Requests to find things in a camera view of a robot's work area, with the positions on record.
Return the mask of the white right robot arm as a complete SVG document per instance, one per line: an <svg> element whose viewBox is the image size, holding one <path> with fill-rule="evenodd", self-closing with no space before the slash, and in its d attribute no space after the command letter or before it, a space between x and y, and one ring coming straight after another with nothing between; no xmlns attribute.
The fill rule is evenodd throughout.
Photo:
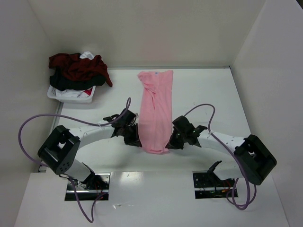
<svg viewBox="0 0 303 227"><path fill-rule="evenodd" d="M256 135L234 137L210 131L207 127L195 127L185 116L173 122L173 133L168 149L183 149L184 144L213 149L236 158L236 164L216 161L208 170L218 179L246 178L249 183L261 185L277 165L276 158Z"/></svg>

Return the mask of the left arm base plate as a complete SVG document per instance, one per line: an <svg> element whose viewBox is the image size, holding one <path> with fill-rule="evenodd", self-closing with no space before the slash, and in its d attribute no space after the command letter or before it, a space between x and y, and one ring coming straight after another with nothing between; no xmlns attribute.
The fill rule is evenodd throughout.
<svg viewBox="0 0 303 227"><path fill-rule="evenodd" d="M107 201L109 199L110 173L96 173L91 183L83 184L73 179L79 201Z"/></svg>

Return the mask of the pink t shirt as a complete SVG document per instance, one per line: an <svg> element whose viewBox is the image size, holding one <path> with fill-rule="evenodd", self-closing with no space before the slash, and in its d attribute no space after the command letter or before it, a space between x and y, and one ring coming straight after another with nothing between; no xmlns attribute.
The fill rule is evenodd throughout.
<svg viewBox="0 0 303 227"><path fill-rule="evenodd" d="M150 154L168 153L172 135L173 71L142 71L138 79L143 85L138 135L142 149Z"/></svg>

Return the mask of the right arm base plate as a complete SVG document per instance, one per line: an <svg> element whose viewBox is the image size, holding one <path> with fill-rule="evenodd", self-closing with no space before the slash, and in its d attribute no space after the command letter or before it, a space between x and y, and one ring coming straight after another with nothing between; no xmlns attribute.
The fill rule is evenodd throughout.
<svg viewBox="0 0 303 227"><path fill-rule="evenodd" d="M235 179L220 180L207 171L194 171L193 184L195 199L231 198Z"/></svg>

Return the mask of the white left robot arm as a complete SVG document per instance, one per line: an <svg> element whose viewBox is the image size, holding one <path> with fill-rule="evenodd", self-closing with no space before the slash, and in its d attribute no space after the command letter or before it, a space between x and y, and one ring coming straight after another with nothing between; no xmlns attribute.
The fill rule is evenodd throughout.
<svg viewBox="0 0 303 227"><path fill-rule="evenodd" d="M138 114L124 109L121 114L105 117L97 125L67 129L57 126L38 151L41 160L56 174L76 180L81 187L92 189L100 177L88 165L76 160L79 149L99 140L121 136L126 145L141 146Z"/></svg>

